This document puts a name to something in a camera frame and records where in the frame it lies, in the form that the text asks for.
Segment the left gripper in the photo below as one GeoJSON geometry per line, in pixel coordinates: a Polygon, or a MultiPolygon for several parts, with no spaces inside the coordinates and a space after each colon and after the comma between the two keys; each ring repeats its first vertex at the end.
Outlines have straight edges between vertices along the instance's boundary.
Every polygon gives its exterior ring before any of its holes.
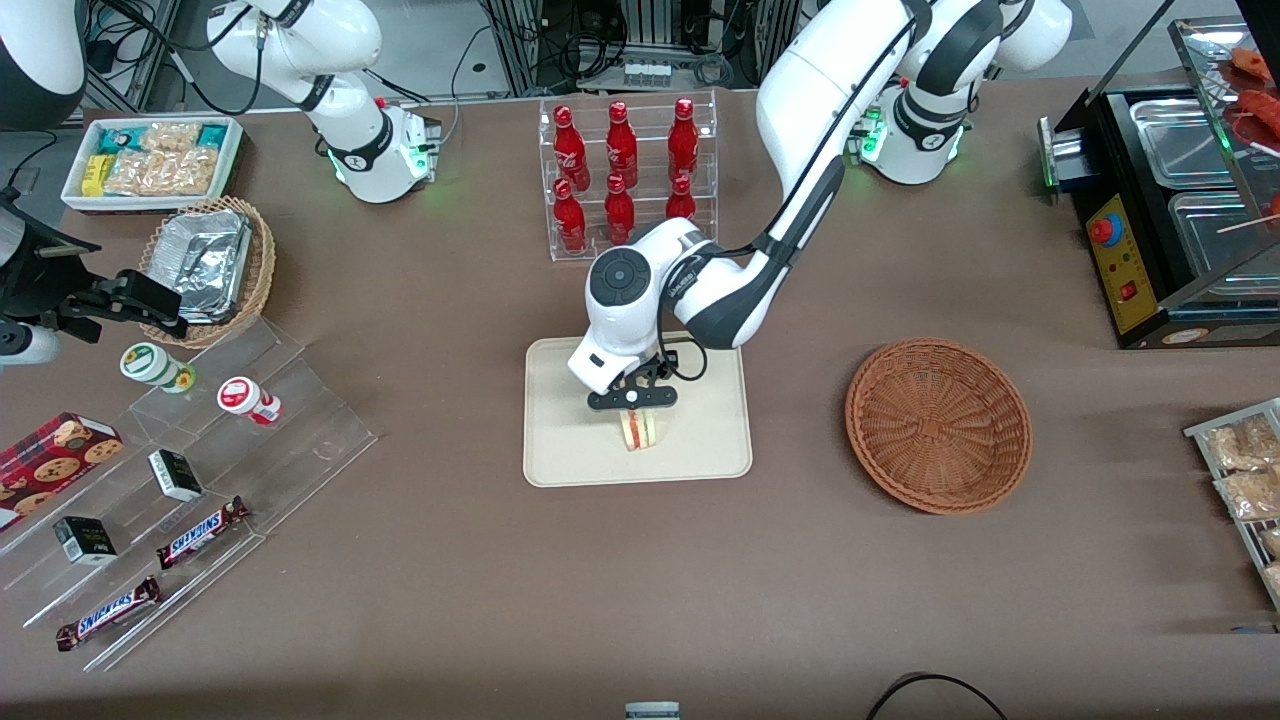
{"type": "Polygon", "coordinates": [[[655,375],[658,343],[634,354],[613,354],[595,340],[582,340],[568,360],[570,372],[591,392],[593,411],[634,409],[634,391],[640,391],[640,407],[672,407],[678,391],[655,375]]]}

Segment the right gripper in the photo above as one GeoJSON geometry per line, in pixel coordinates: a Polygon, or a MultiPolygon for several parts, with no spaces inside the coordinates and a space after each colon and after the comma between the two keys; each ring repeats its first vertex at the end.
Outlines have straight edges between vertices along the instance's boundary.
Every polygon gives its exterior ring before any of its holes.
{"type": "Polygon", "coordinates": [[[3,196],[4,366],[55,360],[61,351],[59,331],[96,345],[102,327],[95,318],[104,310],[108,319],[186,338],[189,323],[180,315],[179,293],[134,269],[120,270],[114,278],[99,281],[99,288],[88,288],[92,274],[79,256],[101,247],[32,217],[17,206],[18,199],[3,196]]]}

